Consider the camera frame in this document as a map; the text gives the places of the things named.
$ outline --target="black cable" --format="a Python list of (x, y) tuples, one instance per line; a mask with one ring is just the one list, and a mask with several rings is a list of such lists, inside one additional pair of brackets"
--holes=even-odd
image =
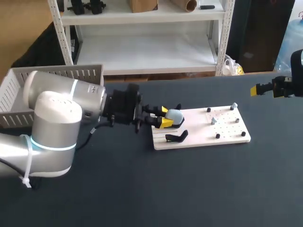
[[(8, 162), (7, 160), (4, 160), (2, 158), (0, 158), (0, 163), (5, 164), (6, 166), (12, 168), (13, 170), (15, 170), (18, 174), (20, 174), (22, 177), (24, 177), (25, 172), (20, 169), (19, 167), (15, 166), (14, 164)], [(37, 177), (35, 179), (29, 179), (29, 183), (32, 186), (32, 190), (38, 190), (40, 185), (41, 185), (41, 177)]]
[(110, 122), (102, 122), (102, 123), (98, 123), (94, 128), (92, 128), (92, 130), (90, 131), (88, 137), (86, 138), (86, 141), (81, 145), (79, 146), (78, 148), (76, 148), (76, 152), (78, 152), (79, 150), (81, 150), (82, 148), (84, 148), (90, 141), (93, 133), (100, 127), (105, 127), (105, 126), (108, 126), (110, 127), (111, 126), (111, 123)]
[(19, 167), (15, 166), (14, 164), (11, 164), (10, 162), (0, 158), (0, 163), (3, 163), (5, 165), (7, 165), (8, 167), (12, 168), (13, 170), (15, 170), (17, 173), (19, 173), (21, 176), (25, 175), (25, 172), (20, 169)]

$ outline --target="cardboard box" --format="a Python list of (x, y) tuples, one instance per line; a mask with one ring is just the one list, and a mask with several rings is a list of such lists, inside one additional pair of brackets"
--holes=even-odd
[(158, 0), (128, 0), (133, 13), (158, 10)]

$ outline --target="white metal shelf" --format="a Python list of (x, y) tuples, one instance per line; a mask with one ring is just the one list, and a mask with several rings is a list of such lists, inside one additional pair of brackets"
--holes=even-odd
[(205, 0), (205, 5), (215, 5), (215, 9), (200, 10), (197, 7), (191, 13), (186, 13), (169, 0), (159, 0), (158, 10), (144, 13), (132, 13), (126, 0), (110, 0), (106, 4), (104, 12), (99, 15), (86, 10), (84, 15), (77, 16), (73, 11), (66, 10), (62, 23), (67, 26), (220, 20), (225, 13), (219, 0)]
[[(78, 64), (104, 64), (105, 75), (216, 71), (222, 74), (235, 0), (204, 0), (215, 9), (186, 13), (170, 0), (159, 9), (132, 13), (128, 0), (106, 0), (104, 13), (76, 16), (48, 0), (66, 64), (71, 59), (69, 26), (81, 48)], [(64, 7), (70, 7), (64, 0)]]
[(186, 35), (109, 35), (83, 39), (77, 64), (104, 65), (105, 75), (215, 71), (208, 38)]

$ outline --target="dark table surface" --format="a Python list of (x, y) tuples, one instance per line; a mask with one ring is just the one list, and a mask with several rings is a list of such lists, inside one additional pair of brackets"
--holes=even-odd
[[(302, 227), (303, 99), (250, 97), (252, 86), (272, 77), (141, 83), (146, 104), (236, 102), (251, 142), (155, 151), (149, 127), (138, 135), (133, 126), (101, 128), (72, 169), (44, 179), (38, 191), (17, 178), (0, 179), (0, 226)], [(79, 144), (91, 127), (82, 127)]]

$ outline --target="cardboard tube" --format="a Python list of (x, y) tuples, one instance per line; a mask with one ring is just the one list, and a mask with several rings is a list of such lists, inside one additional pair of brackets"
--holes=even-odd
[(195, 8), (197, 7), (196, 0), (171, 0), (171, 1), (188, 13), (194, 11)]

